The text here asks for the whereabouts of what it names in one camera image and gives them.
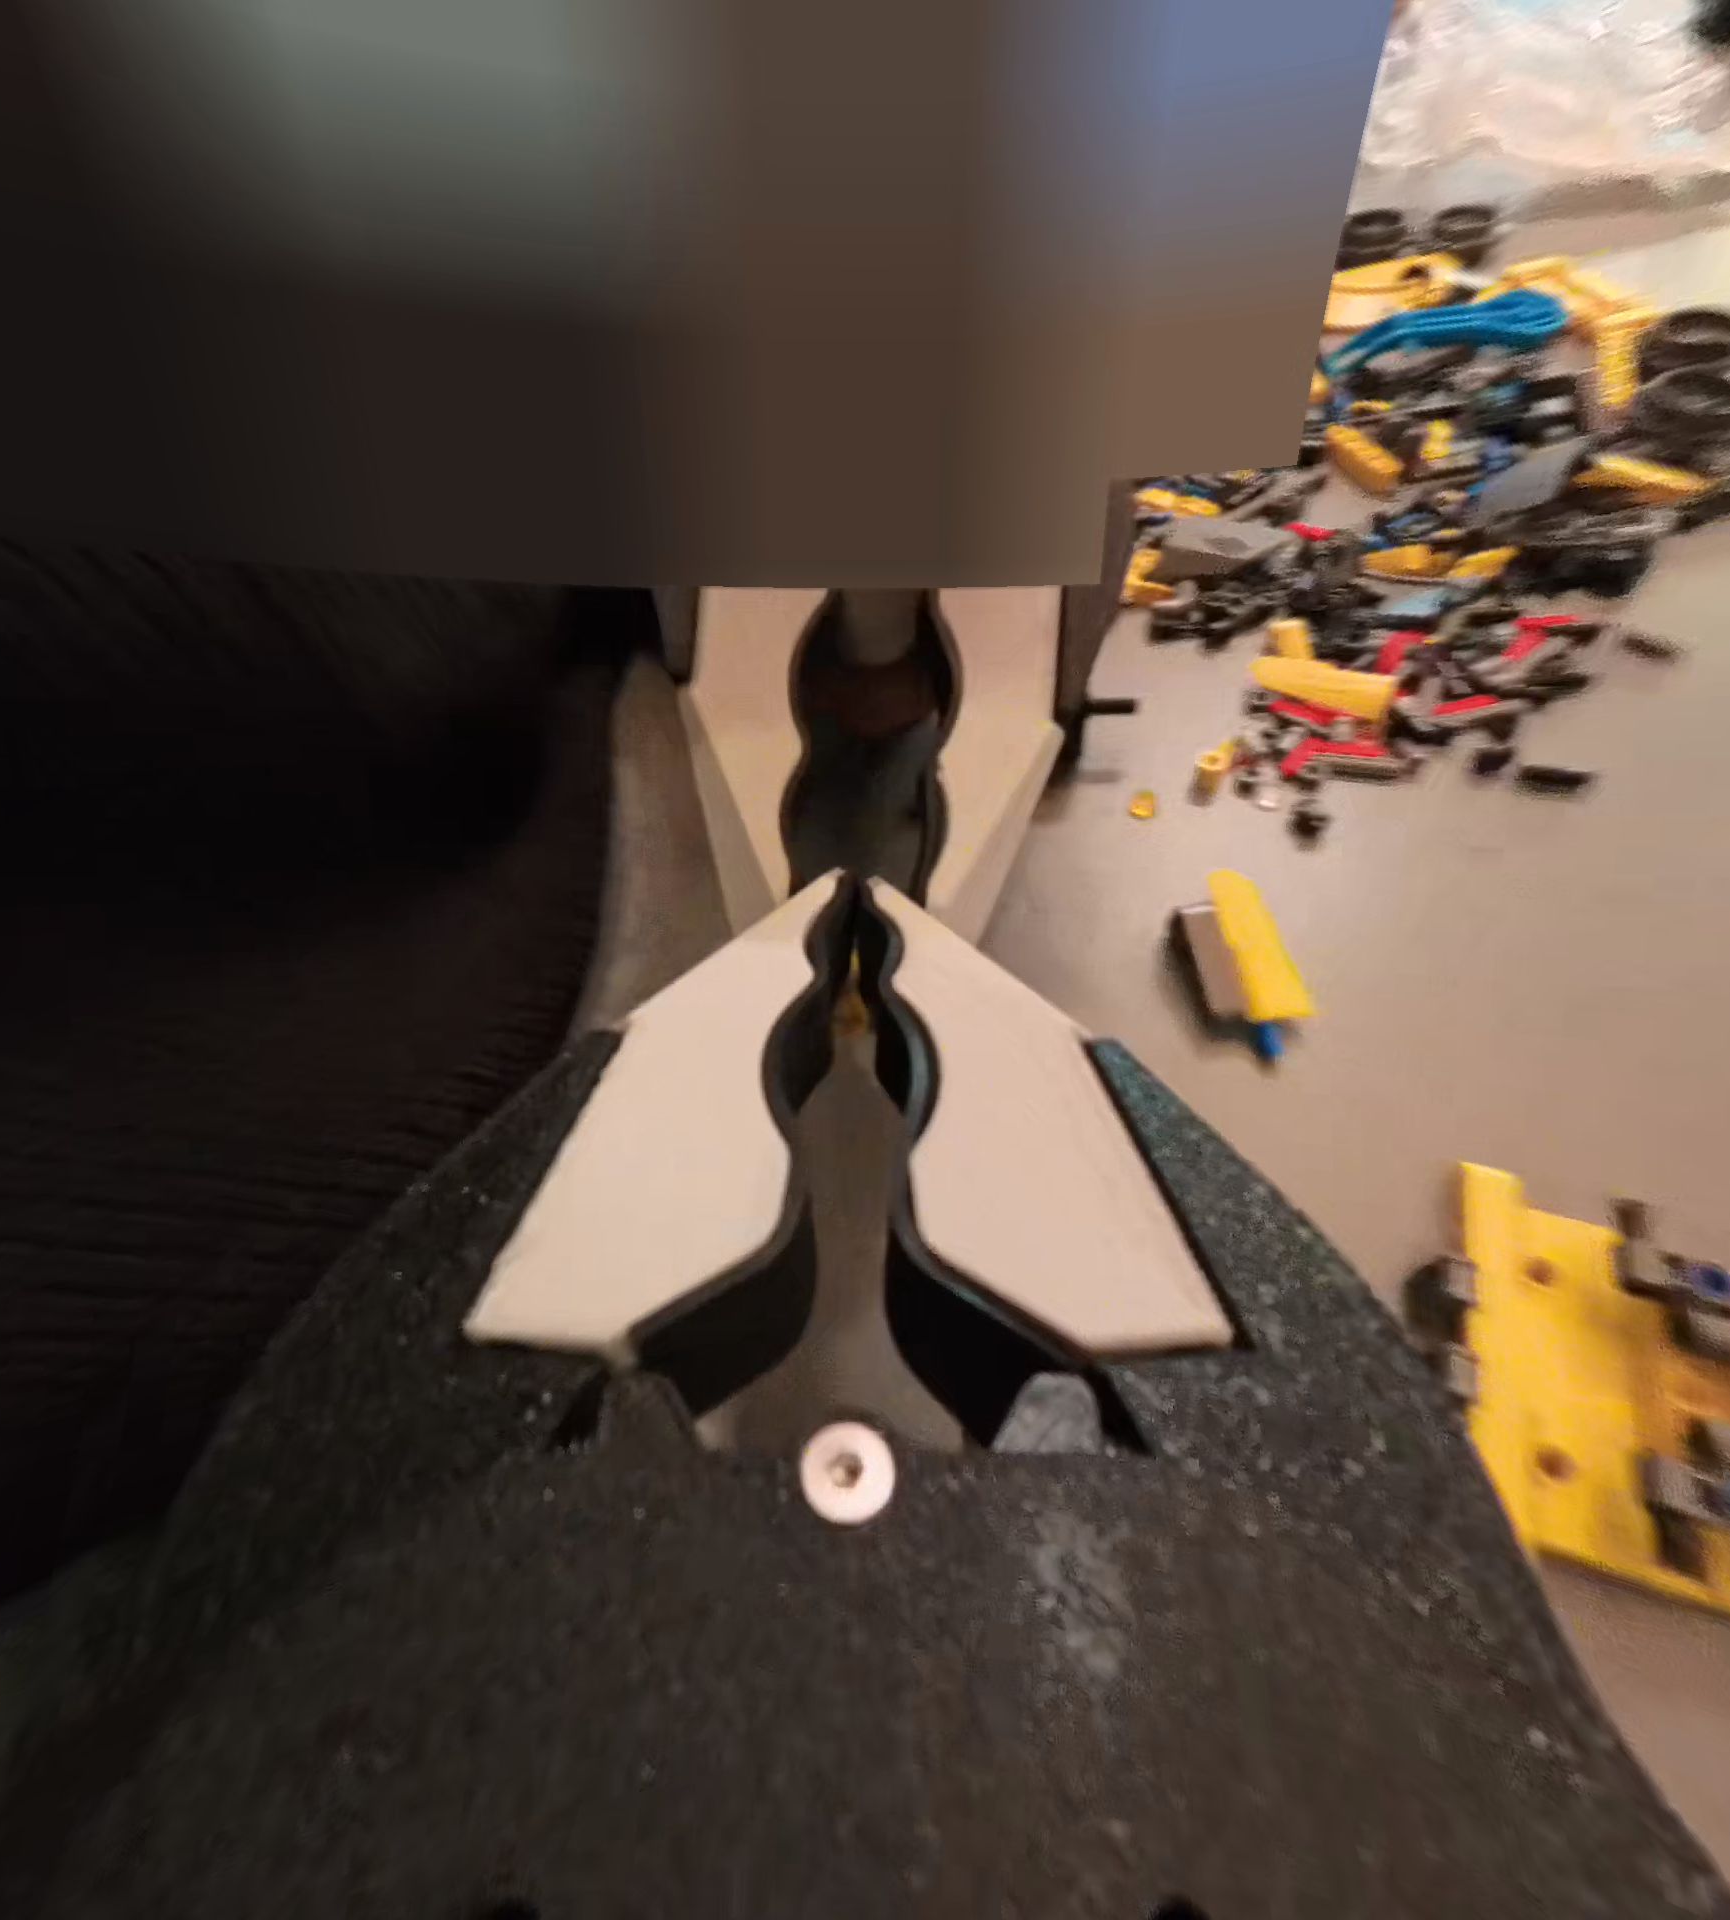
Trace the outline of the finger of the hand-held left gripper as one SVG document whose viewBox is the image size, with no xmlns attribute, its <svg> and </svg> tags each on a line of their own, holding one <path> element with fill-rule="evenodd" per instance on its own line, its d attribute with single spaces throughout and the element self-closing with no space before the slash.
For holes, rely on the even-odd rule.
<svg viewBox="0 0 1730 1920">
<path fill-rule="evenodd" d="M 1054 719 L 1060 588 L 942 588 L 932 598 L 954 669 L 937 757 L 943 806 L 924 909 L 977 943 L 1064 748 Z"/>
<path fill-rule="evenodd" d="M 803 738 L 793 666 L 824 588 L 706 588 L 683 735 L 725 905 L 780 905 L 791 892 L 782 810 Z"/>
</svg>

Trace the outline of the yellow curved panel grey block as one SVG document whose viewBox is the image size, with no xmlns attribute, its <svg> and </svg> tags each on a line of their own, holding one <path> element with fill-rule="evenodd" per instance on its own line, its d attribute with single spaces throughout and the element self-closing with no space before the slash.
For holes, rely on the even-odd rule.
<svg viewBox="0 0 1730 1920">
<path fill-rule="evenodd" d="M 1314 1018 L 1297 971 L 1259 885 L 1212 869 L 1198 901 L 1167 917 L 1167 943 L 1209 1022 L 1247 1042 L 1248 1022 L 1282 1022 L 1284 1037 Z"/>
</svg>

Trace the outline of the pile of toy building pieces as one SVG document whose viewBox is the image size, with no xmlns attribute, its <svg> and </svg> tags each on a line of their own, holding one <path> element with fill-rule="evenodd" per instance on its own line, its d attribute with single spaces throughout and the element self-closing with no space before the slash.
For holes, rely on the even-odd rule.
<svg viewBox="0 0 1730 1920">
<path fill-rule="evenodd" d="M 1597 772 L 1528 729 L 1599 680 L 1594 651 L 1680 645 L 1566 610 L 1620 608 L 1662 549 L 1730 520 L 1730 307 L 1662 305 L 1577 256 L 1498 262 L 1498 206 L 1347 217 L 1297 461 L 1145 481 L 1121 604 L 1147 639 L 1257 639 L 1189 800 L 1284 806 L 1476 782 L 1572 799 Z"/>
</svg>

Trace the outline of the clear plastic bag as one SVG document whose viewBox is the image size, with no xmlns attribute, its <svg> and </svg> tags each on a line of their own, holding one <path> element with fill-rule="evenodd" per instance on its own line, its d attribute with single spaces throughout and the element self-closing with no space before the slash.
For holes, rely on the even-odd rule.
<svg viewBox="0 0 1730 1920">
<path fill-rule="evenodd" d="M 1730 55 L 1684 3 L 1394 6 L 1350 208 L 1730 195 Z"/>
</svg>

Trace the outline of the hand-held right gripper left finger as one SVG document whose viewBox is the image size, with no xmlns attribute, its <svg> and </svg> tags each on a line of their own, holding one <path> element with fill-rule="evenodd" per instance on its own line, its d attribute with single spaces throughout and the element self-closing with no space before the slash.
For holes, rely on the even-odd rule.
<svg viewBox="0 0 1730 1920">
<path fill-rule="evenodd" d="M 464 1333 L 714 1410 L 809 1328 L 800 1113 L 834 1056 L 859 886 L 829 873 L 605 1034 L 613 1053 Z"/>
</svg>

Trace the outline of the person's dark knit sweater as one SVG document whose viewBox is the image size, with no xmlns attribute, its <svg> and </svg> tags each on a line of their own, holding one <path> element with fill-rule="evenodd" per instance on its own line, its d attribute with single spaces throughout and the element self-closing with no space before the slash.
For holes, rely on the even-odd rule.
<svg viewBox="0 0 1730 1920">
<path fill-rule="evenodd" d="M 0 539 L 0 1610 L 564 1044 L 648 610 Z"/>
</svg>

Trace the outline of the yellow toy plate assembly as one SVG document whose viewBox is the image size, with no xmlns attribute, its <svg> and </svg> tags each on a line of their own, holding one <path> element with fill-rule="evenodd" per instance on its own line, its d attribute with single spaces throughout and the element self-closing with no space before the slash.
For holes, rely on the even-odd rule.
<svg viewBox="0 0 1730 1920">
<path fill-rule="evenodd" d="M 1730 1266 L 1464 1163 L 1406 1323 L 1523 1551 L 1730 1620 Z"/>
</svg>

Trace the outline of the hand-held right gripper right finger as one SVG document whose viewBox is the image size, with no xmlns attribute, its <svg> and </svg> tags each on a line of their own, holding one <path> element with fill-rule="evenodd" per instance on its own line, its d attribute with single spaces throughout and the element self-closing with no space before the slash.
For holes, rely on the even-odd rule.
<svg viewBox="0 0 1730 1920">
<path fill-rule="evenodd" d="M 884 879 L 859 994 L 896 1115 L 884 1311 L 981 1453 L 1151 1453 L 1117 1367 L 1239 1336 L 1092 1034 Z"/>
</svg>

